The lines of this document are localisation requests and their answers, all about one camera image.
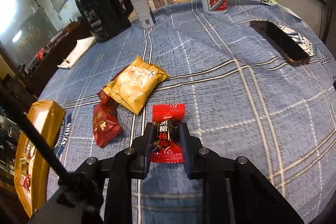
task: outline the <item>black and red candy package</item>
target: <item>black and red candy package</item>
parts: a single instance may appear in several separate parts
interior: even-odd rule
[[[153,105],[152,123],[157,134],[152,146],[151,162],[183,162],[179,126],[184,114],[184,104]]]

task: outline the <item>yellow snack package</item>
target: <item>yellow snack package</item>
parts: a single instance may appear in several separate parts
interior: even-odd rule
[[[159,66],[148,64],[137,56],[115,80],[103,87],[103,91],[138,115],[153,89],[168,76]]]

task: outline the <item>plaid tablecloth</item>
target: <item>plaid tablecloth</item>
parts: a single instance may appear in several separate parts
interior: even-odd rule
[[[162,8],[152,29],[133,23],[95,44],[71,70],[59,69],[40,99],[72,112],[61,162],[75,170],[90,156],[114,156],[143,134],[153,104],[184,103],[184,121],[203,146],[231,159],[248,157],[308,223],[335,191],[335,59],[305,22],[287,12],[228,1],[228,12],[219,15],[205,14],[200,0]],[[249,26],[253,19],[283,23],[308,38],[315,52],[309,64],[288,65]],[[118,106],[124,132],[101,149],[92,134],[95,94],[136,55],[170,77],[140,115]],[[134,180],[132,187],[134,223],[200,223],[202,184],[188,180],[181,164],[151,164],[146,180]],[[48,198],[57,188],[50,171]]]

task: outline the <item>black phone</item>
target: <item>black phone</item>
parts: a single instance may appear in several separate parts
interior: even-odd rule
[[[259,32],[290,65],[297,66],[309,62],[309,55],[273,22],[253,20],[250,26]]]

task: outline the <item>bright light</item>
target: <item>bright light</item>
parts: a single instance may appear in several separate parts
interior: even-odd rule
[[[22,34],[22,31],[19,31],[15,36],[14,36],[14,38],[13,38],[13,42],[16,42],[19,38],[20,38],[20,36],[21,36],[21,34]]]
[[[0,0],[0,33],[3,33],[10,25],[15,12],[15,0]]]

